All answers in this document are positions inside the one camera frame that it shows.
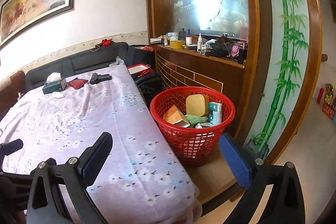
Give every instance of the black pistol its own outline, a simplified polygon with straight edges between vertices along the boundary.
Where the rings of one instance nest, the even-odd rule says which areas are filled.
[[[92,74],[92,77],[91,77],[91,80],[90,80],[90,84],[91,85],[95,85],[99,82],[103,82],[103,81],[109,81],[112,79],[112,76],[111,75],[99,75],[97,73],[93,73]]]

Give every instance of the plastic laundry basket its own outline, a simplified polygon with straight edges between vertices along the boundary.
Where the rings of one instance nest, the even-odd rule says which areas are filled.
[[[209,97],[210,102],[221,103],[223,122],[210,128],[197,129],[178,127],[162,119],[173,105],[186,114],[185,100],[191,94],[205,94]],[[182,163],[191,166],[200,166],[206,163],[218,143],[219,137],[232,122],[236,113],[232,101],[224,94],[196,86],[178,87],[159,93],[152,100],[150,111],[176,156]]]

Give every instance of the metal screw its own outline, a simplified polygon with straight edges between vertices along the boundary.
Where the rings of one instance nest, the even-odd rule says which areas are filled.
[[[45,167],[45,162],[44,161],[40,162],[38,166],[39,166],[40,169],[44,168]]]
[[[255,163],[258,164],[258,165],[263,165],[263,164],[264,164],[263,159],[260,159],[260,158],[257,158],[257,159],[255,159],[254,161],[255,161]]]
[[[287,162],[287,167],[290,168],[290,169],[293,169],[294,168],[294,163],[292,162]]]
[[[75,164],[77,162],[77,158],[73,157],[69,160],[70,164]]]

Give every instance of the brown leather chair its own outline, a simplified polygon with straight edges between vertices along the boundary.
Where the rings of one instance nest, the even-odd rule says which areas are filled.
[[[0,121],[17,103],[18,92],[26,92],[26,76],[22,70],[0,81]]]

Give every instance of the green tissue box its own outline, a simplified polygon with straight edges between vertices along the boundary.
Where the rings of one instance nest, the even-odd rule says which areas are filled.
[[[45,83],[42,88],[43,94],[53,93],[54,91],[63,91],[67,87],[68,83],[65,78],[59,81]]]

